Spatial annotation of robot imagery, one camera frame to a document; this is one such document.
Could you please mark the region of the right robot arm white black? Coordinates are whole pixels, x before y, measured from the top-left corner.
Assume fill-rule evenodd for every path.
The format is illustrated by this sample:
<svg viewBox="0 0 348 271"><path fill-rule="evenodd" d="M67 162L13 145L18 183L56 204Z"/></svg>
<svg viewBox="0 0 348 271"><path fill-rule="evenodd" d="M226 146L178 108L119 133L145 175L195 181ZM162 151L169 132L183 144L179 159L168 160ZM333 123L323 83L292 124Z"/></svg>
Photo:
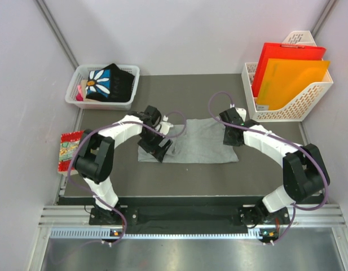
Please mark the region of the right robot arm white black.
<svg viewBox="0 0 348 271"><path fill-rule="evenodd" d="M244 109L235 107L219 114L225 125L224 145L254 148L278 163L283 170L283 184L241 216L244 222L256 226L270 223L278 211L326 189L330 178L317 146L290 142L254 120L244 121L245 115Z"/></svg>

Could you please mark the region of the grey t shirt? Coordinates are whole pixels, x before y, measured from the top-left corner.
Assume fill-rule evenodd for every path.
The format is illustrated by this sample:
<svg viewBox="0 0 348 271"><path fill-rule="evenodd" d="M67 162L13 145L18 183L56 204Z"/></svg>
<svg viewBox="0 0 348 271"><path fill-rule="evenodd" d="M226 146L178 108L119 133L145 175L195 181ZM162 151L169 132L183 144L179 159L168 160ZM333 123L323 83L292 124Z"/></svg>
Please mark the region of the grey t shirt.
<svg viewBox="0 0 348 271"><path fill-rule="evenodd" d="M223 144L225 127L214 119L189 119L187 125L174 125L169 135L183 132L172 138L164 163L225 164L239 161L233 147Z"/></svg>

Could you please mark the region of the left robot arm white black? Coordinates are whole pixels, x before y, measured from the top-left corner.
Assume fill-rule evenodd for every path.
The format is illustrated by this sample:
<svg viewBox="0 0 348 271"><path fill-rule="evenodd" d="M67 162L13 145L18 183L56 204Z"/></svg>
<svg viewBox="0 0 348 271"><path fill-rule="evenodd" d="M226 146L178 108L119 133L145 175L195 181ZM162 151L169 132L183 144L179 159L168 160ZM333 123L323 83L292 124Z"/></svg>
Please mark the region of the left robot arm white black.
<svg viewBox="0 0 348 271"><path fill-rule="evenodd" d="M119 198L110 180L115 148L134 136L140 136L139 147L161 163L172 144L172 140L165 139L172 127L167 116L148 106L143 112L127 113L110 127L97 132L84 131L73 167L93 193L90 225L117 225L123 221Z"/></svg>

